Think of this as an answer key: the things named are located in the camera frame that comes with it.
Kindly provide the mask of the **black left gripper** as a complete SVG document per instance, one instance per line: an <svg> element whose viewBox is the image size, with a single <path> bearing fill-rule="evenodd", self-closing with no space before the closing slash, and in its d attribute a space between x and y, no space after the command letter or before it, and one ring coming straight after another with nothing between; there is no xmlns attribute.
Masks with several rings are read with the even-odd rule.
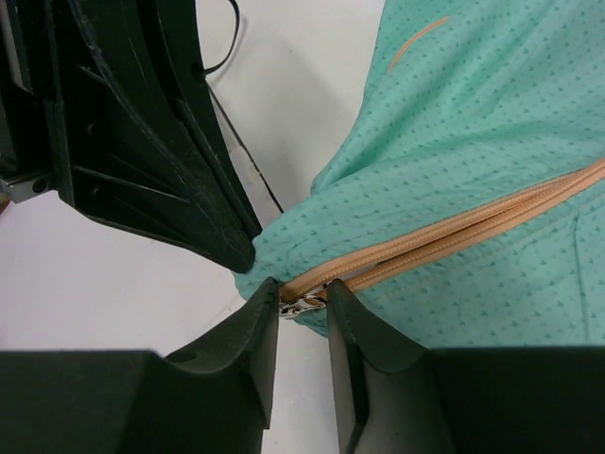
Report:
<svg viewBox="0 0 605 454"><path fill-rule="evenodd" d="M1 3L1 199L40 196L56 173L86 218L247 271L254 236L166 99L142 2Z"/></svg>

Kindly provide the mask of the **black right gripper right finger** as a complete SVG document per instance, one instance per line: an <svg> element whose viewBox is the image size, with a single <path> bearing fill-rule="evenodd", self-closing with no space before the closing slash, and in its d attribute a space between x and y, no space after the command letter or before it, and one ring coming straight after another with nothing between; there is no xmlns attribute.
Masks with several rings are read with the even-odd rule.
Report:
<svg viewBox="0 0 605 454"><path fill-rule="evenodd" d="M600 347L428 349L327 289L343 453L600 453Z"/></svg>

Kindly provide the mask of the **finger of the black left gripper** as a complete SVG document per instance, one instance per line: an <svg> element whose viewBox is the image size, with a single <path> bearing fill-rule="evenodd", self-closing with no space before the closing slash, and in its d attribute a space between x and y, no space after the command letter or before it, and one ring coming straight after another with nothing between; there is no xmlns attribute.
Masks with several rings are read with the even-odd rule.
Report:
<svg viewBox="0 0 605 454"><path fill-rule="evenodd" d="M261 227L233 168L216 117L199 48L194 1L143 1L141 24L149 56L171 109L211 168L247 236Z"/></svg>

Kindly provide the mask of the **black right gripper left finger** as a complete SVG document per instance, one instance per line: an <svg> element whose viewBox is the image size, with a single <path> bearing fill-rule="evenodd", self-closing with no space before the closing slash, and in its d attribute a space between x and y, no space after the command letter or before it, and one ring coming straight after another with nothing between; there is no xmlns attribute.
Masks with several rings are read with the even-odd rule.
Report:
<svg viewBox="0 0 605 454"><path fill-rule="evenodd" d="M277 282L161 356L149 350L5 351L5 453L257 453L269 427Z"/></svg>

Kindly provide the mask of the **orange and teal zip jacket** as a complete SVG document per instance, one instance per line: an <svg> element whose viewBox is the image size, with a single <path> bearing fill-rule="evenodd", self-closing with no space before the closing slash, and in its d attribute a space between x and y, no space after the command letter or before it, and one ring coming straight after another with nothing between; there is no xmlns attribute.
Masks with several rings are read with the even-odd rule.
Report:
<svg viewBox="0 0 605 454"><path fill-rule="evenodd" d="M328 286L431 347L604 342L604 5L388 1L359 115L254 240L243 297Z"/></svg>

